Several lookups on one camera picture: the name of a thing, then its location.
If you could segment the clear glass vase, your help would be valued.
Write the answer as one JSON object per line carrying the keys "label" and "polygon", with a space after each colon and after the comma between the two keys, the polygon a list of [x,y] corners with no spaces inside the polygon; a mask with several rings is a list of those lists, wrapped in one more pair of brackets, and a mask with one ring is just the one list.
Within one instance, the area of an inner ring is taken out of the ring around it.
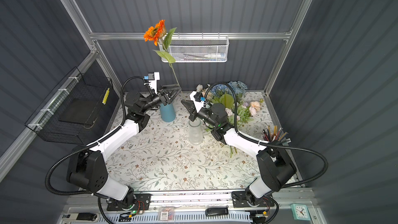
{"label": "clear glass vase", "polygon": [[202,122],[199,118],[189,121],[189,142],[200,145],[203,142]]}

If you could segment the peach peony stem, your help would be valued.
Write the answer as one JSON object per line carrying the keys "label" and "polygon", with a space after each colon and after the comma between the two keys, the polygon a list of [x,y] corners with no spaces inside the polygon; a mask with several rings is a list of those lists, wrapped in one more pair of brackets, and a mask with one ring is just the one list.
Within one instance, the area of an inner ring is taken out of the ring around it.
{"label": "peach peony stem", "polygon": [[249,112],[252,117],[257,115],[257,113],[261,110],[261,103],[258,101],[252,101],[249,104]]}

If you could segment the lilac white flower bunch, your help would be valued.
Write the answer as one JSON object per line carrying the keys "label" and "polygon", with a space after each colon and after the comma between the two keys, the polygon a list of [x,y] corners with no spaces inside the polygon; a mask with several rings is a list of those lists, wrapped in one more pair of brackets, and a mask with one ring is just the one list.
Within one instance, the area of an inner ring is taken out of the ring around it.
{"label": "lilac white flower bunch", "polygon": [[230,121],[234,120],[234,112],[230,108],[226,108],[226,113]]}

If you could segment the blue hydrangea flower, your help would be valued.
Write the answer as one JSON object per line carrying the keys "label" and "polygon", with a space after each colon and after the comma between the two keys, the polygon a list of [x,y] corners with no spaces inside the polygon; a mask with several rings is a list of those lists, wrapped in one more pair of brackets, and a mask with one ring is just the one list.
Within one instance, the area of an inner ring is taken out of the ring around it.
{"label": "blue hydrangea flower", "polygon": [[[238,101],[240,101],[244,97],[244,95],[246,94],[246,90],[248,89],[248,86],[241,81],[228,82],[228,85],[235,92],[235,95],[236,95],[236,98],[238,99]],[[211,92],[214,95],[216,95],[217,97],[221,97],[224,94],[229,94],[231,96],[233,95],[230,88],[224,84],[218,84],[218,85],[214,86],[213,89],[211,90]]]}

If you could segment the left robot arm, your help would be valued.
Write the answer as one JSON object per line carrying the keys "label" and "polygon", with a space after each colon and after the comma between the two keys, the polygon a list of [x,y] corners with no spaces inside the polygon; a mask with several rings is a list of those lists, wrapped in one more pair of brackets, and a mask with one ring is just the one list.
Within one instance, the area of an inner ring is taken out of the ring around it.
{"label": "left robot arm", "polygon": [[161,105],[172,104],[180,91],[181,88],[175,84],[162,86],[158,93],[152,89],[148,96],[142,95],[139,91],[128,92],[123,101],[125,122],[117,126],[113,130],[114,134],[103,142],[95,141],[94,147],[72,155],[66,180],[87,190],[90,194],[101,194],[118,201],[133,202],[131,196],[133,190],[111,178],[105,162],[128,139],[143,131],[150,119],[148,111]]}

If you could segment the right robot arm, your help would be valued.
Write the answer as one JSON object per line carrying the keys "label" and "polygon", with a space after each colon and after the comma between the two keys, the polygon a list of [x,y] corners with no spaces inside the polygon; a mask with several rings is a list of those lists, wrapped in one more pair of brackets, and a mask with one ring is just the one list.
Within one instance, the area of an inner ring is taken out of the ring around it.
{"label": "right robot arm", "polygon": [[233,146],[255,158],[258,162],[260,176],[245,190],[246,201],[255,206],[266,195],[280,191],[289,179],[296,173],[296,166],[286,152],[286,146],[270,147],[269,143],[251,142],[248,136],[236,131],[228,121],[226,108],[221,103],[210,107],[204,102],[181,100],[189,113],[189,119],[203,120],[212,127],[211,134],[219,142]]}

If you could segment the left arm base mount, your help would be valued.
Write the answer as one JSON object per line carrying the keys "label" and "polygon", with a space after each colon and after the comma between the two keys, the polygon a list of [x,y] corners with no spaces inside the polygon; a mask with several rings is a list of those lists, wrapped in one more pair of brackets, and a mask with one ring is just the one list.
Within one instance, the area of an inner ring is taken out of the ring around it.
{"label": "left arm base mount", "polygon": [[128,194],[123,200],[110,199],[107,211],[147,211],[151,203],[151,194]]}

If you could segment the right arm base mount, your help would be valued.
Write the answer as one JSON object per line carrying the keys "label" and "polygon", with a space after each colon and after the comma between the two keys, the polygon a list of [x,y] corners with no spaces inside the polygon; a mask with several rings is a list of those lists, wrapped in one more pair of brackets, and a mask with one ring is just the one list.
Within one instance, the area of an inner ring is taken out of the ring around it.
{"label": "right arm base mount", "polygon": [[231,198],[233,201],[233,206],[235,208],[245,208],[245,207],[262,207],[270,208],[274,207],[275,204],[269,197],[263,196],[262,198],[256,198],[249,191],[233,191],[231,193]]}

